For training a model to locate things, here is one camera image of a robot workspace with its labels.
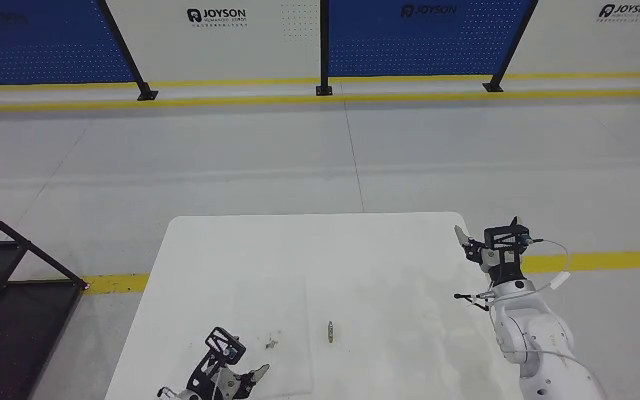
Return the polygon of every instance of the cable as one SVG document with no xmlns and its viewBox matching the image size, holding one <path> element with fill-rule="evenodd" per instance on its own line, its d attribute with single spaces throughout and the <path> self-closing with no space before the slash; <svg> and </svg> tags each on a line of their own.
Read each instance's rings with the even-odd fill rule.
<svg viewBox="0 0 640 400">
<path fill-rule="evenodd" d="M 216 389 L 218 388 L 218 382 L 220 381 L 220 375 L 222 375 L 222 368 L 224 368 L 224 367 L 220 367 L 218 369 L 218 377 L 216 378 L 216 383 L 213 384 L 213 399 L 212 400 L 215 400 L 215 398 L 216 398 Z"/>
<path fill-rule="evenodd" d="M 598 386 L 598 389 L 602 392 L 602 395 L 604 396 L 604 398 L 605 399 L 609 398 L 609 396 L 607 395 L 607 391 L 604 389 L 604 386 L 602 386 L 602 383 L 600 382 L 600 379 L 598 379 L 598 376 L 594 374 L 589 367 L 584 365 L 583 362 L 581 362 L 575 357 L 569 356 L 567 354 L 562 354 L 557 351 L 548 351 L 548 350 L 514 350 L 514 351 L 503 351 L 503 353 L 545 353 L 545 354 L 552 354 L 554 356 L 569 359 L 574 363 L 582 366 L 582 368 L 584 368 L 589 373 L 589 375 L 593 377 L 594 381 L 596 382 L 596 386 Z"/>
<path fill-rule="evenodd" d="M 561 272 L 568 272 L 569 271 L 569 264 L 571 263 L 571 254 L 569 253 L 569 250 L 567 250 L 566 247 L 564 247 L 563 245 L 561 245 L 560 243 L 554 242 L 553 240 L 547 240 L 547 239 L 542 239 L 543 242 L 549 242 L 549 243 L 553 243 L 557 246 L 562 247 L 562 249 L 564 250 L 565 254 L 567 255 L 567 261 L 564 265 L 564 269 Z M 492 301 L 489 305 L 489 308 L 491 308 L 494 304 L 499 303 L 501 301 L 504 300 L 512 300 L 512 299 L 517 299 L 520 297 L 526 297 L 526 296 L 531 296 L 532 294 L 538 293 L 538 292 L 542 292 L 543 290 L 545 290 L 546 288 L 548 288 L 549 286 L 551 286 L 551 283 L 553 283 L 553 279 L 550 280 L 549 282 L 547 282 L 544 286 L 542 286 L 540 289 L 536 289 L 532 292 L 527 292 L 527 293 L 523 293 L 523 294 L 518 294 L 515 296 L 505 296 L 499 299 L 496 299 L 494 301 Z"/>
</svg>

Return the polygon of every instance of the gray floor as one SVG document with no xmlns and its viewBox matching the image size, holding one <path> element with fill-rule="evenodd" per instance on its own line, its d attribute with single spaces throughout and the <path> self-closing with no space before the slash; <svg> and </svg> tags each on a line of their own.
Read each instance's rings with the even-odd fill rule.
<svg viewBox="0 0 640 400">
<path fill-rule="evenodd" d="M 638 250 L 639 111 L 576 101 L 2 114 L 0 218 L 83 275 L 149 272 L 178 215 L 457 211 L 480 236 L 519 214 L 571 251 Z M 637 274 L 580 273 L 550 295 L 620 400 L 640 394 Z M 47 277 L 35 262 L 15 275 Z M 84 298 L 34 399 L 102 399 L 139 297 Z"/>
</svg>

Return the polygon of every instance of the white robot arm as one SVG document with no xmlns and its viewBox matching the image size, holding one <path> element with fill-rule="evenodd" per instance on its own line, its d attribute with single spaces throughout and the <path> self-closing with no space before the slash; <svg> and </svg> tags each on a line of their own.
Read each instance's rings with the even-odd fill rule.
<svg viewBox="0 0 640 400">
<path fill-rule="evenodd" d="M 240 361 L 246 347 L 240 338 L 231 336 L 223 328 L 216 327 L 207 336 L 205 344 L 209 351 L 196 366 L 187 382 L 187 388 L 179 393 L 168 387 L 158 390 L 160 400 L 234 400 L 246 399 L 253 387 L 269 370 L 265 364 L 246 374 L 236 374 L 229 365 Z"/>
<path fill-rule="evenodd" d="M 485 230 L 485 243 L 455 227 L 467 259 L 480 264 L 491 278 L 489 291 L 476 296 L 454 295 L 475 303 L 483 299 L 495 310 L 496 341 L 504 357 L 520 366 L 520 389 L 525 400 L 604 400 L 594 375 L 573 355 L 574 339 L 567 324 L 544 302 L 533 283 L 522 275 L 520 255 L 542 240 L 532 240 L 529 230 L 518 223 Z M 562 283 L 561 273 L 546 286 Z"/>
</svg>

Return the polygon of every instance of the yellow floor line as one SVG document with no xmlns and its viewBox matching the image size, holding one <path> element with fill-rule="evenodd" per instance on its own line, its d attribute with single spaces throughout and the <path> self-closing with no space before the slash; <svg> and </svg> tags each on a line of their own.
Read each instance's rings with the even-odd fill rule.
<svg viewBox="0 0 640 400">
<path fill-rule="evenodd" d="M 544 274 L 564 269 L 566 256 L 525 256 L 522 265 L 525 274 Z M 640 252 L 577 253 L 571 255 L 570 271 L 619 270 L 640 268 Z M 91 286 L 90 294 L 140 293 L 149 280 L 149 274 L 96 275 L 83 278 Z"/>
<path fill-rule="evenodd" d="M 583 89 L 583 90 L 531 90 L 505 93 L 458 92 L 458 93 L 379 93 L 379 94 L 336 94 L 334 96 L 254 96 L 254 97 L 202 97 L 162 99 L 154 101 L 103 100 L 49 103 L 9 103 L 0 104 L 0 112 L 25 111 L 72 111 L 72 110 L 108 110 L 158 107 L 198 107 L 224 105 L 274 105 L 274 104 L 312 104 L 341 102 L 433 102 L 433 101 L 469 101 L 469 100 L 530 100 L 530 99 L 576 99 L 598 97 L 637 97 L 640 89 Z"/>
<path fill-rule="evenodd" d="M 640 72 L 561 72 L 537 74 L 506 74 L 506 80 L 533 79 L 637 79 Z M 329 83 L 385 83 L 385 82 L 421 82 L 421 81 L 486 81 L 491 75 L 431 75 L 431 76 L 362 76 L 329 78 Z M 319 77 L 271 78 L 271 79 L 217 79 L 199 81 L 151 81 L 154 88 L 189 86 L 246 86 L 246 85 L 295 85 L 318 84 Z M 78 83 L 43 85 L 0 85 L 0 91 L 29 90 L 95 90 L 95 89 L 136 89 L 133 82 L 117 83 Z"/>
<path fill-rule="evenodd" d="M 147 286 L 149 274 L 96 275 L 82 279 L 90 285 L 84 294 L 140 293 Z"/>
</svg>

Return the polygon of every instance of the white table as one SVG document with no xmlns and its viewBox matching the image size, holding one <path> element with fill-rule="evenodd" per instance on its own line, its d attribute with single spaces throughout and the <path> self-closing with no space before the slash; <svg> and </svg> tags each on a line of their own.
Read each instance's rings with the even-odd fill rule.
<svg viewBox="0 0 640 400">
<path fill-rule="evenodd" d="M 487 314 L 453 299 L 487 286 L 455 224 L 455 213 L 174 219 L 106 399 L 184 389 L 215 326 L 247 347 L 235 372 L 271 364 L 252 400 L 522 399 Z"/>
</svg>

